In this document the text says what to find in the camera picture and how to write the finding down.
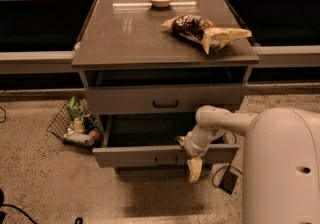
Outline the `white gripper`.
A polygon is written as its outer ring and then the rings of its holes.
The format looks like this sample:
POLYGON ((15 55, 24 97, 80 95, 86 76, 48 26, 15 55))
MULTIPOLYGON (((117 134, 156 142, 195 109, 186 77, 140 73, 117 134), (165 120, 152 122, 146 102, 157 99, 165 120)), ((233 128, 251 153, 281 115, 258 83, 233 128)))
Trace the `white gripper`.
POLYGON ((189 182, 195 183, 199 180, 202 171, 202 159, 209 149, 212 140, 210 132, 194 133, 188 132, 187 135, 177 136, 175 141, 185 149, 186 153, 191 157, 187 161, 189 168, 189 182))

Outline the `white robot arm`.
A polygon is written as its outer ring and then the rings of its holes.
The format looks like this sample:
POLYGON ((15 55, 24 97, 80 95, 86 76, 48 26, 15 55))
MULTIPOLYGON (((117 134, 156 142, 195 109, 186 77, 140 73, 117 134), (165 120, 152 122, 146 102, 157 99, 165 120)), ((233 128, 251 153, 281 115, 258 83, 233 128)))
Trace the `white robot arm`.
POLYGON ((201 173, 212 141, 245 138, 243 224, 320 224, 320 114, 272 108, 259 114, 203 106, 196 125, 177 140, 190 156, 190 180, 201 173))

